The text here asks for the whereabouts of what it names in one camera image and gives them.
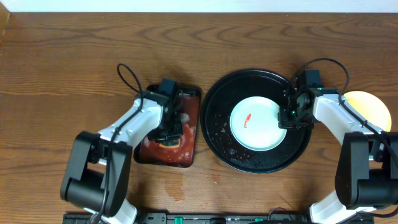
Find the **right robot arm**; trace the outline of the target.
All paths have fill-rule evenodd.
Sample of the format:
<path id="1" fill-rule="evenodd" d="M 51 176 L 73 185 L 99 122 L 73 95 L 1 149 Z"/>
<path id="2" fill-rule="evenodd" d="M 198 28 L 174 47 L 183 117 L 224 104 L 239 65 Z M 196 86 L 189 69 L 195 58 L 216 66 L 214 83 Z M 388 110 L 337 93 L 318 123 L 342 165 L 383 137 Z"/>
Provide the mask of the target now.
<path id="1" fill-rule="evenodd" d="M 318 70 L 301 70 L 279 109 L 279 127 L 313 128 L 323 123 L 341 144 L 335 189 L 310 206 L 313 223 L 348 223 L 381 217 L 377 209 L 397 205 L 397 133 L 386 132 L 357 112 L 336 88 L 325 88 Z"/>

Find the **yellow plate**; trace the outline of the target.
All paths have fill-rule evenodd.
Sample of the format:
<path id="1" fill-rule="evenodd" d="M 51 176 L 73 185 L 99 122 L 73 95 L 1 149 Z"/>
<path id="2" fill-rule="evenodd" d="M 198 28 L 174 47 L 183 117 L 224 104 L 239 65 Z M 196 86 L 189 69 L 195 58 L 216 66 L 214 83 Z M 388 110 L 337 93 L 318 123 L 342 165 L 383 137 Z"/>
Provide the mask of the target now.
<path id="1" fill-rule="evenodd" d="M 350 91 L 344 94 L 348 103 L 366 120 L 389 132 L 392 127 L 391 114 L 387 106 L 376 96 L 365 91 Z"/>

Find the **pale green plate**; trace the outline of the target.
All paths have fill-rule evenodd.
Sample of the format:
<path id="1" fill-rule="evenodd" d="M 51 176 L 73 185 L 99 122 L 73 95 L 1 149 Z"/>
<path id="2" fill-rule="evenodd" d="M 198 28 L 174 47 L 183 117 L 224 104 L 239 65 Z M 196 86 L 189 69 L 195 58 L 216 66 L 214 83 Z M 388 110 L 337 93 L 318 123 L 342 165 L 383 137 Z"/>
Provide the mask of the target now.
<path id="1" fill-rule="evenodd" d="M 279 105 L 274 101 L 252 96 L 241 100 L 232 110 L 229 126 L 240 145 L 252 151 L 268 151 L 277 147 L 287 134 L 279 127 Z"/>

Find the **green yellow sponge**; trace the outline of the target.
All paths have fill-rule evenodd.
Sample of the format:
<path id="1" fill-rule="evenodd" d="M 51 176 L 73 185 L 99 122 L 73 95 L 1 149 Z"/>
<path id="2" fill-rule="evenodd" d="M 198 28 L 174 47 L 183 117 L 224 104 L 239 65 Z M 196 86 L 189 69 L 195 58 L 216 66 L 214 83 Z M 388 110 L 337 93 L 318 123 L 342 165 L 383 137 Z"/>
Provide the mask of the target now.
<path id="1" fill-rule="evenodd" d="M 159 144 L 159 147 L 165 149 L 178 149 L 180 147 L 180 139 L 164 141 Z"/>

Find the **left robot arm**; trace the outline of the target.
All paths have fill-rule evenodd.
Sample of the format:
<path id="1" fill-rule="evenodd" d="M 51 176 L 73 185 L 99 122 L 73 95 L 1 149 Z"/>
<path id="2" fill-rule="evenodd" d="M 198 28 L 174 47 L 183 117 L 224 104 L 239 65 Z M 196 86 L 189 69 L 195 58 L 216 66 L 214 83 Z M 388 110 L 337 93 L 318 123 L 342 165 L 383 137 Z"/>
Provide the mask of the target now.
<path id="1" fill-rule="evenodd" d="M 139 90 L 133 106 L 96 134 L 82 131 L 74 142 L 60 189 L 62 200 L 93 211 L 89 223 L 120 211 L 127 193 L 133 151 L 144 138 L 174 141 L 182 135 L 178 83 L 163 79 L 154 90 Z"/>

